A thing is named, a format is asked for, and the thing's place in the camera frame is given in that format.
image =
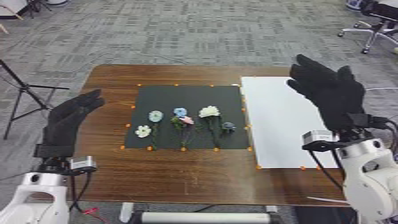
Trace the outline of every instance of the wheel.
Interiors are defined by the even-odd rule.
[[[364,48],[362,51],[360,51],[360,53],[362,54],[368,54],[369,53],[369,49]]]

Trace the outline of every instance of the office chair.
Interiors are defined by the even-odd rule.
[[[362,54],[368,54],[376,37],[387,39],[398,46],[398,40],[392,37],[392,35],[398,33],[398,29],[394,29],[398,23],[398,0],[364,0],[359,8],[362,15],[380,18],[380,22],[376,25],[371,25],[369,23],[359,21],[353,25],[353,28],[346,28],[341,30],[337,36],[343,37],[344,32],[371,33],[360,51]]]

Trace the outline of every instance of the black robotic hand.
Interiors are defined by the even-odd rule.
[[[311,100],[330,131],[350,130],[355,125],[348,114],[364,114],[364,87],[355,81],[350,67],[334,72],[304,55],[297,55],[288,85]]]
[[[37,145],[35,157],[71,157],[78,127],[89,113],[103,106],[101,90],[94,90],[67,100],[51,110],[44,127],[42,144]]]

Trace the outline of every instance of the gray carpet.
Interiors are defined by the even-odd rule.
[[[53,104],[78,94],[99,64],[289,66],[298,53],[332,68],[352,65],[368,88],[396,87],[398,65],[389,43],[376,42],[369,55],[362,55],[366,35],[336,37],[359,18],[369,21],[346,10],[343,0],[73,0],[53,12],[42,10],[34,19],[25,16],[25,21],[2,21],[10,34],[0,33],[0,57],[26,82],[71,88],[58,91]],[[16,93],[0,80],[0,130]],[[368,112],[392,117],[396,97],[396,90],[369,91]],[[21,111],[32,108],[32,100],[23,99]],[[35,163],[32,151],[44,116],[37,113],[19,120],[9,140],[0,140],[0,178],[26,171]],[[18,178],[0,183],[0,207],[18,183]],[[114,214],[119,205],[101,206]],[[96,223],[78,220],[74,223]]]

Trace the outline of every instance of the white paper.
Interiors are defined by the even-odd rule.
[[[311,101],[286,84],[288,77],[243,77],[257,165],[263,168],[316,168],[302,135],[327,130]],[[330,152],[316,153],[325,168],[336,168]]]

